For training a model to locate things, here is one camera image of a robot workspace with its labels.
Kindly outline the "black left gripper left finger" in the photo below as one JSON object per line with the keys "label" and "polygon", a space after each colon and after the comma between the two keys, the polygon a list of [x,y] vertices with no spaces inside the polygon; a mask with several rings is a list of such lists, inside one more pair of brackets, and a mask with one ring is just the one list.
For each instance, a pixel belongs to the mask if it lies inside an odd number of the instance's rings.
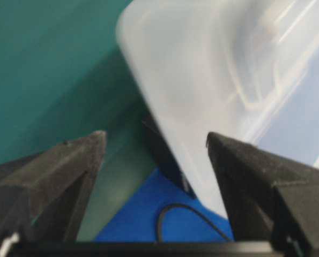
{"label": "black left gripper left finger", "polygon": [[101,130],[0,164],[0,248],[26,241],[77,238],[106,148]]}

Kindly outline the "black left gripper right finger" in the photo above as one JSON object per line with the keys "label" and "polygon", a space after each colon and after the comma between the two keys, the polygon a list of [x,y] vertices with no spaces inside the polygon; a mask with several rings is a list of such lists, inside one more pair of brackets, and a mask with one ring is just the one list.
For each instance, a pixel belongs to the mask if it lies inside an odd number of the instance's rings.
{"label": "black left gripper right finger", "polygon": [[206,147],[236,241],[319,256],[319,169],[216,132]]}

